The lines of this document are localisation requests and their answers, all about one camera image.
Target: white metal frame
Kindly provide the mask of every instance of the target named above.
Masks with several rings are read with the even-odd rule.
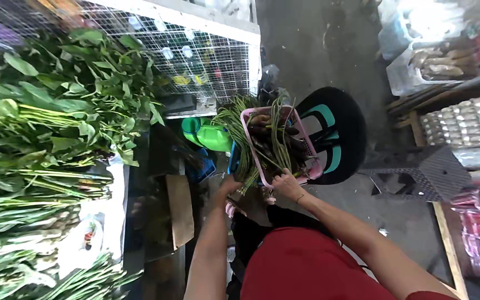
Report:
[[[262,70],[260,62],[260,28],[256,23],[225,16],[216,10],[182,0],[86,1],[248,44],[250,92],[257,94],[258,80],[262,77]]]

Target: black plastic chair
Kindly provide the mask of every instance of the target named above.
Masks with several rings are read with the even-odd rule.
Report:
[[[296,107],[301,119],[314,116],[322,130],[311,134],[316,152],[327,151],[323,174],[307,183],[337,184],[356,173],[366,153],[366,122],[355,100],[335,87],[323,87]]]

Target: forearm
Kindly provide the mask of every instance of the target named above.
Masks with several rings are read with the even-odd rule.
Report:
[[[388,242],[378,231],[357,217],[338,209],[303,190],[304,196],[298,201],[313,214],[342,243],[358,256],[366,257],[377,244]]]
[[[423,290],[455,297],[375,228],[306,192],[304,194],[299,204],[367,263],[379,283],[396,299],[403,300],[410,293]]]
[[[225,197],[214,196],[215,207],[205,220],[192,257],[185,299],[225,299],[227,227]]]

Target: pink plastic basket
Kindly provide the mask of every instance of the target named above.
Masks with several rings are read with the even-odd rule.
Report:
[[[288,113],[290,112],[290,109],[292,109],[291,106],[288,105],[283,105],[283,115],[288,116]],[[262,183],[268,187],[273,189],[273,186],[264,178],[264,172],[263,169],[260,165],[259,157],[257,153],[255,152],[255,147],[253,146],[253,142],[251,141],[251,136],[249,135],[248,131],[248,125],[246,122],[249,119],[249,116],[252,113],[263,113],[270,115],[271,112],[271,107],[257,107],[257,108],[248,108],[240,114],[240,120],[242,121],[242,125],[244,126],[244,131],[245,135],[247,136],[247,141],[249,142],[249,146],[251,148],[251,153],[253,154],[253,157],[255,158],[255,164],[257,165],[257,168],[259,169],[259,174],[260,174],[260,179],[262,180]],[[314,150],[314,146],[312,145],[312,142],[310,141],[308,135],[305,133],[305,129],[303,128],[303,124],[301,123],[301,119],[299,119],[298,112],[294,109],[293,112],[290,114],[289,120],[292,122],[292,126],[297,128],[299,130],[299,134],[296,135],[296,138],[304,138],[305,140],[305,145],[306,145],[306,151],[305,154],[309,156],[317,156],[316,151]],[[316,179],[322,175],[322,165],[320,164],[319,158],[316,159],[310,159],[305,162],[307,165],[307,168],[309,169],[309,177],[298,177],[297,180],[299,181],[300,184],[305,184],[307,180],[309,179]]]

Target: cardboard piece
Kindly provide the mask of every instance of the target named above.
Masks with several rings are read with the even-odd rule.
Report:
[[[173,233],[173,251],[194,237],[190,187],[185,175],[166,175]]]

